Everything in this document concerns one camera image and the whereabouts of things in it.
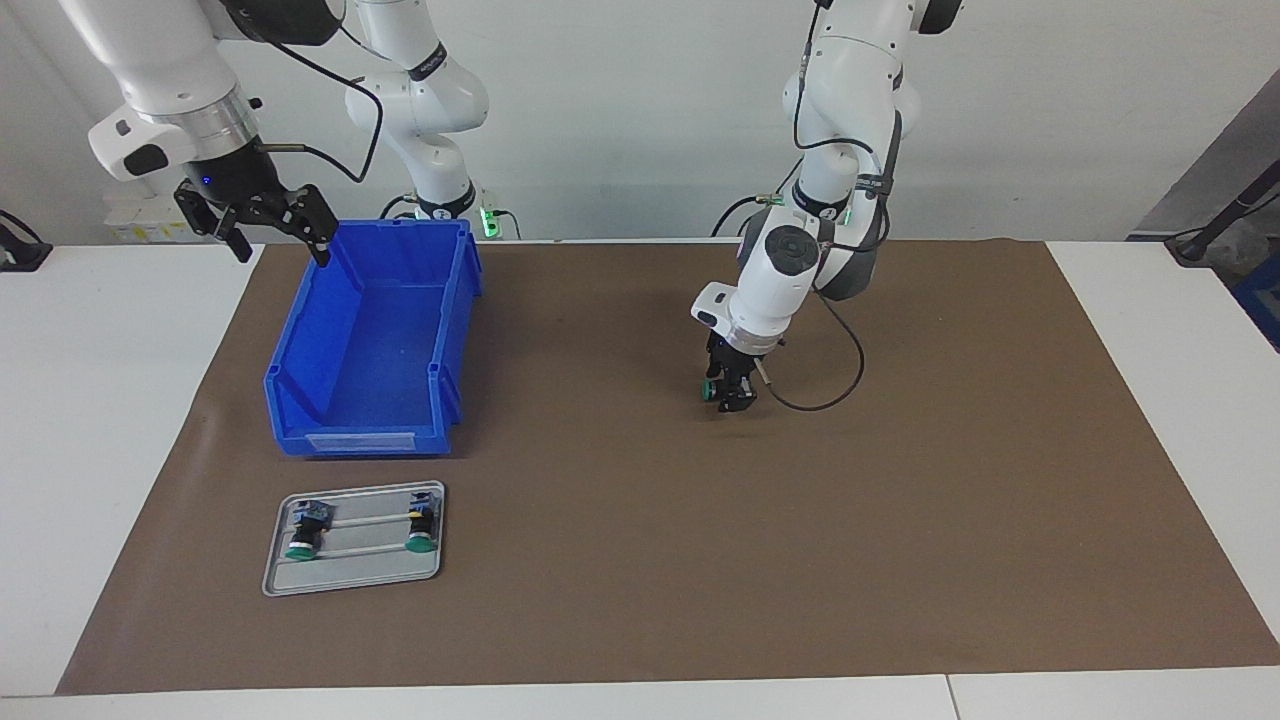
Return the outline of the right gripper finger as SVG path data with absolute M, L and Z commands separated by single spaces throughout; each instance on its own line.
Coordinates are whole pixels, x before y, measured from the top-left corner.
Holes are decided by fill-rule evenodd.
M 264 193 L 262 218 L 273 229 L 303 242 L 317 266 L 329 265 L 339 220 L 316 186 Z
M 201 237 L 212 238 L 225 245 L 237 261 L 247 264 L 253 255 L 248 240 L 238 227 L 236 209 L 225 209 L 221 215 L 214 211 L 214 205 L 192 184 L 175 187 L 175 205 L 182 211 L 188 227 Z

